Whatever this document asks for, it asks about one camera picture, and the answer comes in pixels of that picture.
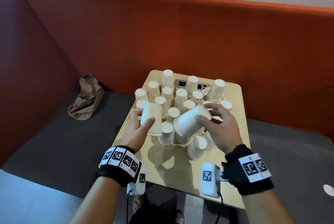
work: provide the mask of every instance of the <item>black cable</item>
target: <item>black cable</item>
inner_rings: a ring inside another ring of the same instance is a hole
[[[132,192],[132,190],[129,190],[128,199],[126,201],[126,224],[128,224],[129,195],[130,195],[131,192]]]
[[[219,210],[218,217],[217,217],[217,220],[216,220],[215,224],[218,223],[220,214],[221,214],[221,212],[222,212],[223,209],[224,209],[223,196],[220,194],[220,192],[217,191],[217,193],[219,194],[219,196],[220,196],[220,198],[221,198],[221,209]]]

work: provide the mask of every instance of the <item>right hand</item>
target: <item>right hand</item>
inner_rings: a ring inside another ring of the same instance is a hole
[[[242,144],[236,118],[221,104],[205,104],[206,108],[212,108],[209,112],[212,116],[219,116],[223,122],[217,124],[204,116],[198,116],[197,121],[209,131],[212,140],[225,154],[232,152],[236,146]]]

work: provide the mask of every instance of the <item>crumpled paper bag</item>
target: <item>crumpled paper bag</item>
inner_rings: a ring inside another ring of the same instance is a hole
[[[68,108],[69,116],[76,120],[88,120],[98,108],[104,90],[98,80],[92,75],[83,75],[80,78],[81,93]]]

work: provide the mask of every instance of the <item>forearm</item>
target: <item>forearm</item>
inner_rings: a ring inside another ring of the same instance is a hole
[[[242,196],[250,224],[295,224],[274,190]]]
[[[70,224],[110,224],[115,216],[120,185],[108,177],[98,177]]]

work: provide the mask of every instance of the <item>table top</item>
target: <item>table top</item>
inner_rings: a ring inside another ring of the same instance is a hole
[[[187,80],[188,75],[174,73],[174,79]],[[199,83],[213,84],[214,80],[198,78]],[[150,81],[157,81],[161,84],[162,71],[152,70],[143,89],[148,90]],[[233,105],[231,113],[235,116],[238,123],[243,143],[250,148],[244,101],[242,99],[241,87],[235,83],[226,82],[224,88],[226,100]],[[129,114],[135,110],[132,106]],[[129,123],[129,116],[124,121],[112,146],[119,145]],[[136,153],[136,157],[146,167],[146,181],[166,186],[190,195],[202,197],[211,201],[220,202],[221,199],[212,198],[200,193],[201,167],[203,163],[211,162],[221,167],[221,162],[225,162],[225,154],[219,149],[206,151],[202,159],[191,160],[188,157],[186,146],[173,144],[164,146],[158,141],[158,137],[147,136],[144,146]],[[225,205],[244,209],[244,204],[238,190],[227,182],[221,182],[221,194]]]

